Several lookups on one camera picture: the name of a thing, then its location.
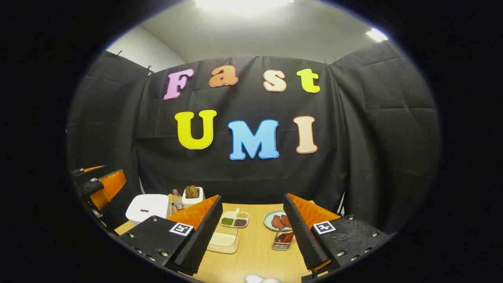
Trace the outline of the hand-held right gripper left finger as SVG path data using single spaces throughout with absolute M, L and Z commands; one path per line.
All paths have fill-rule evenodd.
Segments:
M 170 217 L 149 216 L 120 235 L 138 256 L 159 266 L 196 274 L 223 212 L 215 195 Z

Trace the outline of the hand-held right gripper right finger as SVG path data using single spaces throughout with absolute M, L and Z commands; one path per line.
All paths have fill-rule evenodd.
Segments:
M 287 193 L 283 209 L 312 281 L 354 265 L 389 241 L 389 235 L 352 214 L 336 215 Z

